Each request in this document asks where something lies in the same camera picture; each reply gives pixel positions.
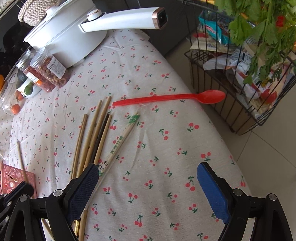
blue gripper pad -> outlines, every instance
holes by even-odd
[[[197,180],[216,217],[227,224],[231,218],[227,199],[203,163],[197,167]]]
[[[96,165],[90,168],[80,183],[75,193],[70,197],[68,202],[67,221],[71,224],[74,220],[78,220],[99,180],[99,169]]]

woven basket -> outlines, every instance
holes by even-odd
[[[31,26],[36,26],[45,16],[45,10],[51,5],[59,6],[61,0],[27,0],[21,8],[18,19]]]

tile floor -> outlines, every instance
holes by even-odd
[[[191,91],[188,59],[184,52],[190,43],[178,44],[166,59]],[[296,240],[296,87],[279,103],[262,127],[242,136],[232,133],[227,124],[209,106],[204,109],[237,161],[253,196],[275,193],[287,216]]]

red spoon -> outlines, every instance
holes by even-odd
[[[113,106],[123,106],[130,104],[142,104],[164,100],[195,99],[202,104],[216,104],[225,98],[225,93],[219,90],[207,90],[199,94],[178,94],[178,95],[159,95],[134,99],[125,99],[113,102]]]

spoon handle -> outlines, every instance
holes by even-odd
[[[133,99],[125,99],[113,102],[113,106],[123,106],[130,104],[142,104],[155,101],[164,101],[164,100],[179,100],[179,99],[191,99],[193,94],[178,94],[178,95],[159,95],[159,96],[149,96]]]

